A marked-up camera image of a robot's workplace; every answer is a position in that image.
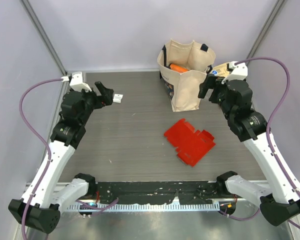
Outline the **red cardboard paper box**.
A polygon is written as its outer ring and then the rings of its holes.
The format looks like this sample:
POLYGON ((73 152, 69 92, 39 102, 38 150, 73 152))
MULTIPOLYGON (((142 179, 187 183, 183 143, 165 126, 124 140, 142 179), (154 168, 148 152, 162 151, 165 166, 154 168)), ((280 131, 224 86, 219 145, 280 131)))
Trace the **red cardboard paper box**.
POLYGON ((184 118, 171 126, 163 136, 175 148, 177 157, 191 167, 216 145, 214 136, 206 130, 195 129, 184 118))

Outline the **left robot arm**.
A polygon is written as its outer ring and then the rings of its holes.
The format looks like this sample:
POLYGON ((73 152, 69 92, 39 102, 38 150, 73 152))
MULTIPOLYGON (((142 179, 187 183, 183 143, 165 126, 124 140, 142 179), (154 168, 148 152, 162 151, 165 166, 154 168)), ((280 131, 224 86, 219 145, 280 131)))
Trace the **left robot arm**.
POLYGON ((59 121, 54 126, 50 142, 44 141, 47 153, 29 188, 20 199, 12 199, 8 210, 21 224, 23 238, 25 228, 50 234, 58 225, 62 213, 80 198, 92 199, 97 192, 95 177, 78 173, 58 193, 55 186, 66 164, 77 150, 86 133, 85 126, 94 110, 113 103, 114 90, 96 81, 99 93, 88 85, 71 87, 60 104, 59 121))

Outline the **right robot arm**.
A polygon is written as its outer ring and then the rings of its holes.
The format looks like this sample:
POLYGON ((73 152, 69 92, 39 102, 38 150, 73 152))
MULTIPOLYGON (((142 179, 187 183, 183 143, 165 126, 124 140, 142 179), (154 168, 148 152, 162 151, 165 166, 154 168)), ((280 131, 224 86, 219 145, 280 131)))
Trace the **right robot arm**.
POLYGON ((262 187, 228 171, 216 178, 216 193, 223 198, 232 194, 246 199, 259 207, 263 217, 273 226, 300 214, 300 183, 289 171, 295 184, 292 187, 280 168, 284 163, 275 159, 281 153, 276 146, 269 146, 267 121, 252 108, 253 91, 246 80, 226 80, 208 74, 199 85, 198 97, 203 99, 209 89, 212 90, 209 101, 219 105, 229 129, 251 152, 268 182, 268 187, 262 187))

